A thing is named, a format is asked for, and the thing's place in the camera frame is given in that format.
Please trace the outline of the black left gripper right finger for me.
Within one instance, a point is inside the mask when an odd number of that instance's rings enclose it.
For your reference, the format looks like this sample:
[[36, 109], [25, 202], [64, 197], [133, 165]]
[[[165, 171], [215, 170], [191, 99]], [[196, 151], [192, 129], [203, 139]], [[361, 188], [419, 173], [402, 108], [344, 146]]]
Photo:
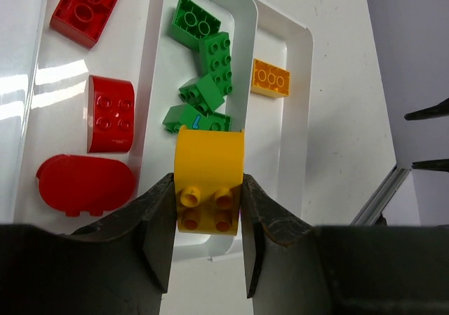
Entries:
[[447, 314], [445, 227], [313, 227], [251, 175], [241, 190], [255, 314]]

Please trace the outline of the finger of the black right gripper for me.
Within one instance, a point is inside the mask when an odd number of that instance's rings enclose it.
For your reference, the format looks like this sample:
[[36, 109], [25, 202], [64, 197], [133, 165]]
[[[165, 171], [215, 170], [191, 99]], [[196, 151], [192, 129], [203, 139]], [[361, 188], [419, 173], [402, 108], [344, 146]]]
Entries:
[[447, 98], [443, 102], [440, 102], [432, 107], [407, 113], [404, 116], [404, 119], [406, 121], [418, 121], [418, 120], [445, 117], [448, 116], [448, 114], [449, 114], [449, 99]]
[[449, 172], [449, 159], [416, 161], [412, 163], [412, 169]]

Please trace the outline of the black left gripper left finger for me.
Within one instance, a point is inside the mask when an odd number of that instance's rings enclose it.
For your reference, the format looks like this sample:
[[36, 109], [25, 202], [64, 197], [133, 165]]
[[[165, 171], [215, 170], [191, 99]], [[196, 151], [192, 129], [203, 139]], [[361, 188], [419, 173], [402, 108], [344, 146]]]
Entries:
[[2, 314], [158, 314], [175, 240], [172, 174], [71, 234], [1, 226]]

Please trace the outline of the red round lego brick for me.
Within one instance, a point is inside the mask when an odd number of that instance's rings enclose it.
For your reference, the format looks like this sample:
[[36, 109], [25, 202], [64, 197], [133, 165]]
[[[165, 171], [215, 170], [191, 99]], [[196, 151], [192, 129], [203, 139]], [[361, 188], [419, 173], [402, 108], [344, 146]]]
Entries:
[[131, 169], [121, 161], [94, 156], [58, 154], [36, 172], [43, 201], [67, 217], [87, 212], [99, 217], [129, 201], [135, 189]]

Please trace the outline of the yellow curved lego brick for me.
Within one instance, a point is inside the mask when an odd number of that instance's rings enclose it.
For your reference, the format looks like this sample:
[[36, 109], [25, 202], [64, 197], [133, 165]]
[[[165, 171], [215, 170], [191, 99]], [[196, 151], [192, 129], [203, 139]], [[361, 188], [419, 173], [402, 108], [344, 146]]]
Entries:
[[177, 228], [236, 236], [243, 184], [245, 133], [182, 126], [176, 141]]

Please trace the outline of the red wedge lego brick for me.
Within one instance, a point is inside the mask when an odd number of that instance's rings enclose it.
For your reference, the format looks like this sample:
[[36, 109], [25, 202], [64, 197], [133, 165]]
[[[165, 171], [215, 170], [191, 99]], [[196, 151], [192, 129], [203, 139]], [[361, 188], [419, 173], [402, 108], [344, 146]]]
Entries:
[[129, 152], [134, 138], [135, 93], [131, 82], [88, 78], [87, 152]]

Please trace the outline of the green lego brick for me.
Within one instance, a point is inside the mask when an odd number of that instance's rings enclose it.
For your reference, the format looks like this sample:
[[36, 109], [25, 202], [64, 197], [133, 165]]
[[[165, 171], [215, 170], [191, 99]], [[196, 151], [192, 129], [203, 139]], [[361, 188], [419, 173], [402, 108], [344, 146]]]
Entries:
[[225, 103], [210, 74], [189, 80], [179, 88], [179, 92], [183, 102], [190, 104], [205, 116], [212, 114]]
[[162, 124], [169, 133], [178, 133], [182, 126], [191, 130], [209, 130], [211, 121], [189, 104], [172, 106]]

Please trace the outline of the yellow lego brick from stack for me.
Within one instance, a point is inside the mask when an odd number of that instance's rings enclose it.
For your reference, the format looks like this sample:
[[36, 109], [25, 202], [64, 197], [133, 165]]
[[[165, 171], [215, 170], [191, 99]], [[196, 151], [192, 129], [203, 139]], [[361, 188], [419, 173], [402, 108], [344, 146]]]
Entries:
[[269, 98], [290, 95], [290, 72], [262, 60], [253, 60], [250, 91]]

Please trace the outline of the green studded lego plate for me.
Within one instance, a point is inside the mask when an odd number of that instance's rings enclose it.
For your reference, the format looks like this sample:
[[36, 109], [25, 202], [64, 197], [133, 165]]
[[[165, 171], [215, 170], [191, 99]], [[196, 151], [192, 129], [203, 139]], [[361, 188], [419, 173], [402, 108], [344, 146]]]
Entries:
[[183, 46], [199, 51], [199, 41], [206, 36], [217, 34], [220, 27], [221, 21], [206, 9], [192, 0], [178, 0], [169, 34]]

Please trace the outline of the red lego brick stack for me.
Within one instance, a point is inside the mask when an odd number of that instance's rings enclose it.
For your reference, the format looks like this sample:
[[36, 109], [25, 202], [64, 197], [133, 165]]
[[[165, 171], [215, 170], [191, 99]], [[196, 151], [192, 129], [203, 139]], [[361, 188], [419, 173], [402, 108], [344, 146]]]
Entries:
[[118, 0], [60, 0], [50, 28], [84, 48], [94, 47]]

